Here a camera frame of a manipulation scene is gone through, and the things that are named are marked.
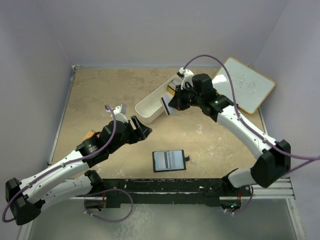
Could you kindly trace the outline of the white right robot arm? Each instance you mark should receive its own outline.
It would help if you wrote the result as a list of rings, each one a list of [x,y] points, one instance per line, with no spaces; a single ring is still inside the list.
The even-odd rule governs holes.
[[[228,196],[247,185],[268,188],[291,168],[290,144],[267,135],[237,112],[229,98],[217,93],[206,73],[193,75],[191,82],[176,85],[174,96],[166,107],[177,111],[200,108],[204,115],[233,133],[254,156],[256,162],[252,167],[235,169],[224,177],[222,190]]]

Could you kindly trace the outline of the white magnetic stripe card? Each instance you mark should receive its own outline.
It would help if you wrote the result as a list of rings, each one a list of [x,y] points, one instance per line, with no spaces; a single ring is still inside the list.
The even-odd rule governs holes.
[[[154,153],[155,170],[164,171],[168,168],[167,153],[165,151],[157,151]]]

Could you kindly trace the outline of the black leather card holder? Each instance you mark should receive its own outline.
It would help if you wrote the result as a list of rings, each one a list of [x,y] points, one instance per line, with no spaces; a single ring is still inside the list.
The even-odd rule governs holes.
[[[166,152],[167,155],[167,165],[168,168],[166,170],[156,171],[155,166],[155,152]],[[153,172],[171,172],[171,171],[183,171],[186,170],[186,162],[190,160],[190,156],[185,156],[185,152],[183,149],[178,150],[162,150],[162,151],[153,151],[152,152],[152,164],[153,164]]]

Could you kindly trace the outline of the white plastic card tray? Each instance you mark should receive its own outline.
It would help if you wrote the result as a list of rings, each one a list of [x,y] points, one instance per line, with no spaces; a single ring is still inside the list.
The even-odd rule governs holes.
[[[137,116],[144,124],[150,124],[164,112],[161,97],[165,95],[168,95],[170,99],[173,97],[167,91],[167,86],[172,81],[177,81],[178,84],[182,82],[180,77],[174,75],[135,105]]]

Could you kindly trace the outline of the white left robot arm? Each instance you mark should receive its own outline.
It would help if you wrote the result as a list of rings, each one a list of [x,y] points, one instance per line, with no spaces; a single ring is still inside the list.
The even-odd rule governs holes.
[[[11,221],[22,226],[54,204],[72,197],[102,194],[105,183],[92,168],[120,147],[146,140],[152,131],[135,116],[123,120],[115,118],[45,170],[23,180],[15,177],[8,180],[2,221],[9,222],[6,213],[11,211]]]

